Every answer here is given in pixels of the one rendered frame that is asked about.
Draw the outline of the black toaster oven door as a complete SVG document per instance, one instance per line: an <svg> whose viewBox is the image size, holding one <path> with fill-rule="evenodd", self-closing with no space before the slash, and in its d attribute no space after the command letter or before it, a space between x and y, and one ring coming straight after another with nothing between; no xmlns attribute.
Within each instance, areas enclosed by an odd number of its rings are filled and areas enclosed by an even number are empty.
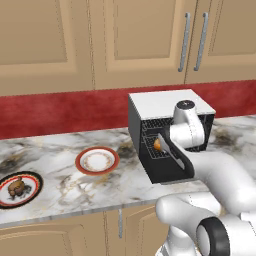
<svg viewBox="0 0 256 256"><path fill-rule="evenodd" d="M152 159L149 155L142 155L140 161L152 184L181 182L195 175L191 163L187 162L182 168L172 157Z"/></svg>

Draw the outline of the black and white toaster oven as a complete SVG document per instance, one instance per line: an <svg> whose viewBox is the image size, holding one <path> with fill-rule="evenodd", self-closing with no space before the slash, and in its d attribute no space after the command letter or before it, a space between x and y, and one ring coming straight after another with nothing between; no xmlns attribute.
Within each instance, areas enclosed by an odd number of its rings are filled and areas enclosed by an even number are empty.
<svg viewBox="0 0 256 256"><path fill-rule="evenodd" d="M191 89L131 93L128 96L128 130L139 160L142 155L149 155L143 137L156 135L158 138L164 128L172 128L176 141L184 149L190 152L205 151L215 113L216 111ZM171 118L172 122L161 129L142 129L143 120L160 118ZM185 167L176 155L169 157L182 168Z"/></svg>

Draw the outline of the red rimmed white plate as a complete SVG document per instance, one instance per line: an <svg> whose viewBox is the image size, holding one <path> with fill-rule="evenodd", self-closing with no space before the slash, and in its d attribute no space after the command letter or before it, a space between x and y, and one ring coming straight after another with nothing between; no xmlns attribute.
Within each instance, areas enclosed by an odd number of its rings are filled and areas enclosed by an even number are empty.
<svg viewBox="0 0 256 256"><path fill-rule="evenodd" d="M83 174L101 176L113 171L119 161L119 155L113 149L95 146L81 151L75 159L75 166Z"/></svg>

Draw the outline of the beige base cupboard door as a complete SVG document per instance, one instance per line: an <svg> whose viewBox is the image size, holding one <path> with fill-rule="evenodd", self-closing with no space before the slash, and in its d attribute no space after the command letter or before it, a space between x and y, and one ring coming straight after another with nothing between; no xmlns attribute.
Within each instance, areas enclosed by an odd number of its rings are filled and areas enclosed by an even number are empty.
<svg viewBox="0 0 256 256"><path fill-rule="evenodd" d="M0 229L0 256L106 256L102 213Z"/></svg>
<svg viewBox="0 0 256 256"><path fill-rule="evenodd" d="M156 217L155 205L122 209L123 233L118 236L118 210L104 211L106 256L155 256L169 226Z"/></svg>

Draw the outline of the beige wall cupboard door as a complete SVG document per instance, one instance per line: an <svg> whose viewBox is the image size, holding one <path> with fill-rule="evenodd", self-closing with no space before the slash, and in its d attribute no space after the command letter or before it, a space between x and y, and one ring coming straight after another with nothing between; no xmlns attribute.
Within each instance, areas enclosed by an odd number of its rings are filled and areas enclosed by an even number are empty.
<svg viewBox="0 0 256 256"><path fill-rule="evenodd" d="M91 90L86 0L0 0L0 96Z"/></svg>
<svg viewBox="0 0 256 256"><path fill-rule="evenodd" d="M194 71L203 13L209 20L199 71ZM256 0L198 0L185 83L256 80Z"/></svg>
<svg viewBox="0 0 256 256"><path fill-rule="evenodd" d="M197 0L88 0L95 88L182 84ZM191 14L185 64L178 72Z"/></svg>

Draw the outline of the brown chicken drumstick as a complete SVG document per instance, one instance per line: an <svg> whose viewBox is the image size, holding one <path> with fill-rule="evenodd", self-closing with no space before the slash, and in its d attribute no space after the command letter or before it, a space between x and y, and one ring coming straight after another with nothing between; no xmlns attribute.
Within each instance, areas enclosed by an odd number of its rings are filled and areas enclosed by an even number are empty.
<svg viewBox="0 0 256 256"><path fill-rule="evenodd" d="M25 183L23 182L22 178L19 177L16 181L12 182L8 186L8 193L11 196L11 198L14 199L16 196L21 196L23 194L24 189Z"/></svg>

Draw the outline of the black rimmed white plate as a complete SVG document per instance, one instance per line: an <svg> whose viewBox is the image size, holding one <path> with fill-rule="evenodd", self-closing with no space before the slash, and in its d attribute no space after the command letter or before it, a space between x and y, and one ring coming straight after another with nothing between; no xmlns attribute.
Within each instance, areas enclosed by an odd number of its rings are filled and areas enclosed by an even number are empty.
<svg viewBox="0 0 256 256"><path fill-rule="evenodd" d="M19 177L25 183L25 189L21 196L12 199L8 186ZM0 180L0 209L13 209L31 202L42 191L43 185L43 178L35 172L21 171L5 176Z"/></svg>

